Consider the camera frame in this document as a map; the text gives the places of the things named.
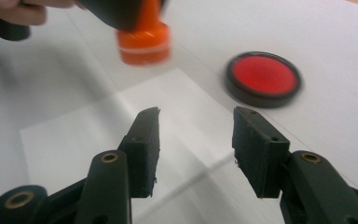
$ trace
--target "orange cylinder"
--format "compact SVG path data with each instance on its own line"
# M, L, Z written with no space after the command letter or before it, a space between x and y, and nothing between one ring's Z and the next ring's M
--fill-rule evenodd
M159 0L143 0L135 29L131 32L117 31L123 63L147 65L170 57L170 29L159 20L159 10Z

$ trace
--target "human hand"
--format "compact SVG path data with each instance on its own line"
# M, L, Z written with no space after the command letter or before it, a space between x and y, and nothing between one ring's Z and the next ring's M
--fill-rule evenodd
M0 0L0 19L18 25L41 25L47 19L47 7L66 8L76 0Z

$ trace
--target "red circular disc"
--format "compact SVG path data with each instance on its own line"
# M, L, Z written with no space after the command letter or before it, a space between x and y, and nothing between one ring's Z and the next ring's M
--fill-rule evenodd
M266 52L243 53L227 67L228 89L248 105L276 107L288 103L300 87L297 69Z

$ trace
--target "white table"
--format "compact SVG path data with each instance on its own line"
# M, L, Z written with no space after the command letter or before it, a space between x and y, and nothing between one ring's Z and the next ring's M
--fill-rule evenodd
M290 141L323 155L358 188L358 5L347 1L169 1L166 63L127 66L113 30L88 11L50 9L22 42L0 39L0 195L48 193L87 175L117 148L136 114L158 106L161 157L154 197L133 200L134 223L283 223L234 163L229 59L282 56L304 87L287 106L254 108Z

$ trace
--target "round object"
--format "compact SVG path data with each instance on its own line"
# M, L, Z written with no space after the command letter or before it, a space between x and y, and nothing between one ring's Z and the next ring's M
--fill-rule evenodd
M298 70L282 57L247 52L227 66L228 90L247 105L272 108L287 104L298 92Z

